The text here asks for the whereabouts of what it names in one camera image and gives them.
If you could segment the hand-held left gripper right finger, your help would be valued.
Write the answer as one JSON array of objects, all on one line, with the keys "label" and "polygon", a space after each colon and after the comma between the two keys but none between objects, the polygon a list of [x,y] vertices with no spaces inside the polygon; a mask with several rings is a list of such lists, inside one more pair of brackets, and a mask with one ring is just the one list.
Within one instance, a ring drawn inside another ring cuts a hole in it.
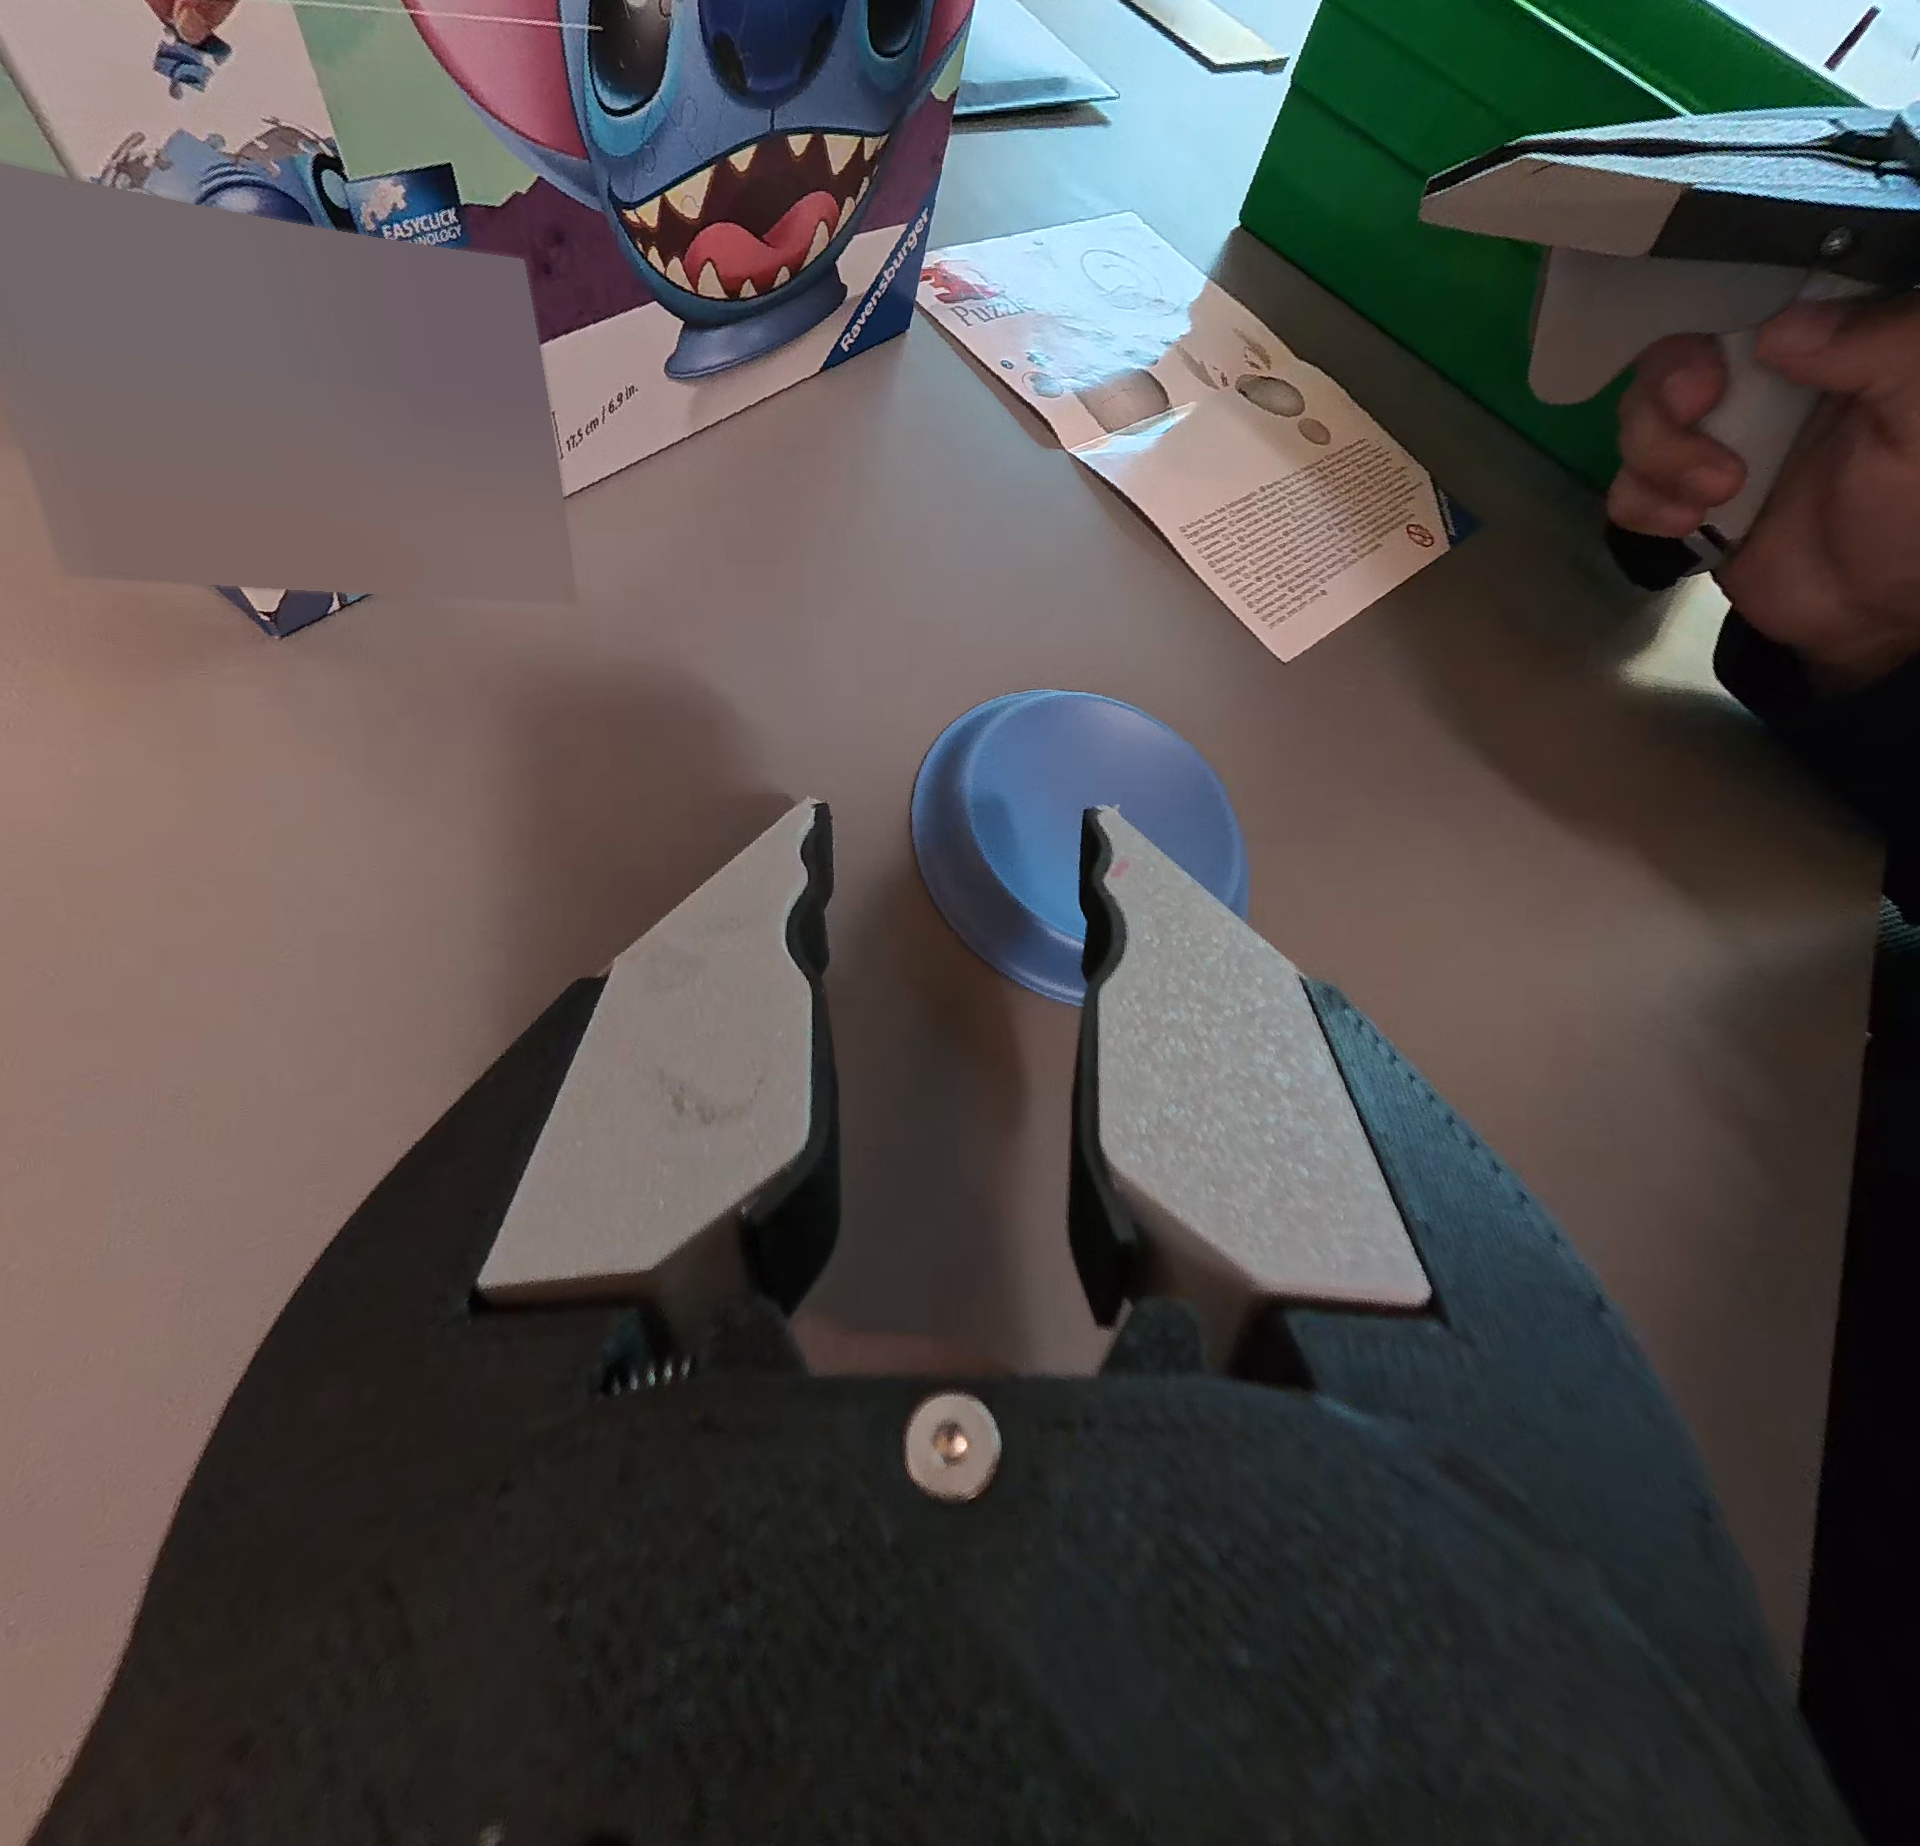
[{"label": "hand-held left gripper right finger", "polygon": [[1432,1284],[1294,962],[1115,806],[1083,815],[1068,1247],[1099,1325],[1426,1313]]}]

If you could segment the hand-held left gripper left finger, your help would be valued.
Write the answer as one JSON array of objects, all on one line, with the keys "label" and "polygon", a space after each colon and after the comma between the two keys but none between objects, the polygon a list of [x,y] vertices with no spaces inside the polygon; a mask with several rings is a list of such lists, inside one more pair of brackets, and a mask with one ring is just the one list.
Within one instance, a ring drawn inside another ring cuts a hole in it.
[{"label": "hand-held left gripper left finger", "polygon": [[485,1305],[801,1308],[842,1221],[832,890],[832,812],[805,799],[615,957]]}]

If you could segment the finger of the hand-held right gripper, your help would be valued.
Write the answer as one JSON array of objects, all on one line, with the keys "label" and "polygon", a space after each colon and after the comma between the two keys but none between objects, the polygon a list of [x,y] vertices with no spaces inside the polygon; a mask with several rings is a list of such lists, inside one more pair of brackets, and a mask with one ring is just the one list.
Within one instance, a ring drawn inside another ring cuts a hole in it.
[{"label": "finger of the hand-held right gripper", "polygon": [[1549,249],[1692,258],[1663,238],[1689,192],[1672,162],[1700,144],[1692,115],[1530,134],[1429,178],[1418,218]]}]

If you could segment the blue plastic puzzle stand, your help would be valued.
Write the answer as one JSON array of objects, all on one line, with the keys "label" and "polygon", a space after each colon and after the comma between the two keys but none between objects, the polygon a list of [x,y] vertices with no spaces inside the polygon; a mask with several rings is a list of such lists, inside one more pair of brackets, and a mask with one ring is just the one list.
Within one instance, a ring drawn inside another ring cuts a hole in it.
[{"label": "blue plastic puzzle stand", "polygon": [[1085,1002],[1083,829],[1116,808],[1244,918],[1250,865],[1210,762],[1150,711],[1093,691],[986,699],[928,747],[911,799],[927,895],[959,939],[1021,988]]}]

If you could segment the white puzzle instruction leaflet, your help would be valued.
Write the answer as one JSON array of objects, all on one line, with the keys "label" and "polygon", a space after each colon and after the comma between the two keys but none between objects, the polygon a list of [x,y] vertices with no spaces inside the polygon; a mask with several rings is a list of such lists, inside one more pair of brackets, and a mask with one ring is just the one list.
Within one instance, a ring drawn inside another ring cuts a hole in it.
[{"label": "white puzzle instruction leaflet", "polygon": [[1472,529],[1333,376],[1139,214],[933,251],[919,302],[1284,664]]}]

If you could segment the person's right forearm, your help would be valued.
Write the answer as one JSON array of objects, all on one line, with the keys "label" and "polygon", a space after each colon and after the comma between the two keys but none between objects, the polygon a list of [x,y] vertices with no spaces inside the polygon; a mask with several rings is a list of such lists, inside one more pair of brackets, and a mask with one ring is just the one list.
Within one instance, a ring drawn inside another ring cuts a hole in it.
[{"label": "person's right forearm", "polygon": [[1918,657],[1856,690],[1829,691],[1741,614],[1723,622],[1718,681],[1815,777],[1884,840],[1884,897],[1918,921]]}]

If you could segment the cartoon print puzzle box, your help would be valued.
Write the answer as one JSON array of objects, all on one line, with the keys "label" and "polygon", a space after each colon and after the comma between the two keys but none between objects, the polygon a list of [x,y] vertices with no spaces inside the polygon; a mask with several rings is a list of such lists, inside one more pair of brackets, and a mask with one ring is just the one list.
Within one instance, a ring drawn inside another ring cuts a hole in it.
[{"label": "cartoon print puzzle box", "polygon": [[565,493],[903,333],[977,0],[2,0],[72,580],[572,596]]}]

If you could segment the person's right hand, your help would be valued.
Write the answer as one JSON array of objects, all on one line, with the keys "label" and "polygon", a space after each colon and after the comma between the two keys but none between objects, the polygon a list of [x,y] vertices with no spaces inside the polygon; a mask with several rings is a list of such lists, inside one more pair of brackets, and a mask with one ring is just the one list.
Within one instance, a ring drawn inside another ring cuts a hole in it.
[{"label": "person's right hand", "polygon": [[[1716,580],[1815,686],[1863,690],[1918,653],[1918,296],[1801,302],[1765,324],[1756,358],[1818,402]],[[1687,537],[1741,490],[1743,462],[1706,430],[1724,392],[1715,340],[1645,349],[1618,404],[1617,525]]]}]

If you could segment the green plastic bin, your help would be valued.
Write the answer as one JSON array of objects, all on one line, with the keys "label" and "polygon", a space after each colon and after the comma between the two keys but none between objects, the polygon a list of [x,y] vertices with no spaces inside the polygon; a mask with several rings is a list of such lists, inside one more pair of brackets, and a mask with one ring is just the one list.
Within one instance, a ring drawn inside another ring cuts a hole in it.
[{"label": "green plastic bin", "polygon": [[1801,108],[1916,135],[1916,59],[1843,82],[1706,0],[1321,0],[1242,223],[1600,488],[1617,377],[1530,381],[1549,245],[1424,223],[1429,180],[1530,135]]}]

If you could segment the person's dark clothing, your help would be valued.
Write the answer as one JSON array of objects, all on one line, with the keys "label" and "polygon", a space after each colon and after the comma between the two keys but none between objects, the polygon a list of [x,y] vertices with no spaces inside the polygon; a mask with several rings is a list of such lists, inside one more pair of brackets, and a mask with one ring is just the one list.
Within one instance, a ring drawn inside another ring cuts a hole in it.
[{"label": "person's dark clothing", "polygon": [[1864,1840],[1918,1840],[1918,927],[1882,904],[1798,1702]]}]

